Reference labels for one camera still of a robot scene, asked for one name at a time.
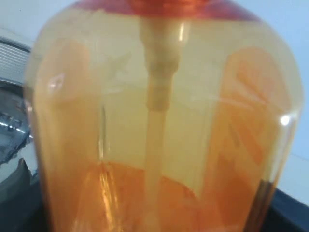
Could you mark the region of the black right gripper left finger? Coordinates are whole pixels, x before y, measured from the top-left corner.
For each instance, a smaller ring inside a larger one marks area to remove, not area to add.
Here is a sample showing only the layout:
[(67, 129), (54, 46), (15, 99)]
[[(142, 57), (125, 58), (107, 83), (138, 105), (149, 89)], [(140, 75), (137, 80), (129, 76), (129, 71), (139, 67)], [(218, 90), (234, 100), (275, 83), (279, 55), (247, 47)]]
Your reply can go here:
[(2, 232), (49, 232), (40, 183), (27, 169), (19, 169), (0, 183)]

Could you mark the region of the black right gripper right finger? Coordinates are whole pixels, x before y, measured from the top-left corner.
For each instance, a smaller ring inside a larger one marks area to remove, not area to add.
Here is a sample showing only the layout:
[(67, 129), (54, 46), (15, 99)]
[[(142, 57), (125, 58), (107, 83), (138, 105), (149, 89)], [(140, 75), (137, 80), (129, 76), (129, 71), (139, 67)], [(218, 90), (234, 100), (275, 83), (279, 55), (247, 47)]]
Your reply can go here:
[(263, 232), (307, 232), (309, 207), (276, 190), (262, 225)]

